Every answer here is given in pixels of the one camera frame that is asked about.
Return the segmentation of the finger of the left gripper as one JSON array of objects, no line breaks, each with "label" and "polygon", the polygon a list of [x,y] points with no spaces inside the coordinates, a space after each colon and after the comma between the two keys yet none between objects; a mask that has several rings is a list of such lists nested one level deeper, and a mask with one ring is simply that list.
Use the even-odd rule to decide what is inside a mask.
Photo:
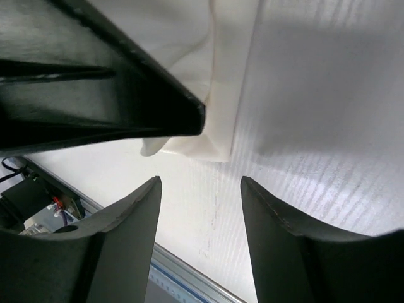
[{"label": "finger of the left gripper", "polygon": [[1,2],[1,155],[197,136],[203,103],[88,1]]}]

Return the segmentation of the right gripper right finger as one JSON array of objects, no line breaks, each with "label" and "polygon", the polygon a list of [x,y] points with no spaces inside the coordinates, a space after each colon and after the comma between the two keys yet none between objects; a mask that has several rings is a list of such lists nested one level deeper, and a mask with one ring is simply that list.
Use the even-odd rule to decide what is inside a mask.
[{"label": "right gripper right finger", "polygon": [[402,302],[403,231],[377,237],[324,223],[241,179],[259,302]]}]

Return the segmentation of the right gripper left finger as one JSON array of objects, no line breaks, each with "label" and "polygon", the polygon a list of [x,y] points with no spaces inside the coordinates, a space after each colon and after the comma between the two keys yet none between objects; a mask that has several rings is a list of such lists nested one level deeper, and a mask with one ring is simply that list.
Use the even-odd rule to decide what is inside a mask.
[{"label": "right gripper left finger", "polygon": [[53,233],[1,231],[2,302],[143,302],[162,196],[152,177]]}]

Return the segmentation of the white paper napkin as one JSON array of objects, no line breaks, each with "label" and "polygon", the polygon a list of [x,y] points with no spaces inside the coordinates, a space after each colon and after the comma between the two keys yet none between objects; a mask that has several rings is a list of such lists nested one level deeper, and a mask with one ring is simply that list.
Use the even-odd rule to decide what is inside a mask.
[{"label": "white paper napkin", "polygon": [[144,1],[148,26],[141,45],[206,107],[203,132],[143,140],[141,155],[158,152],[227,162],[258,1]]}]

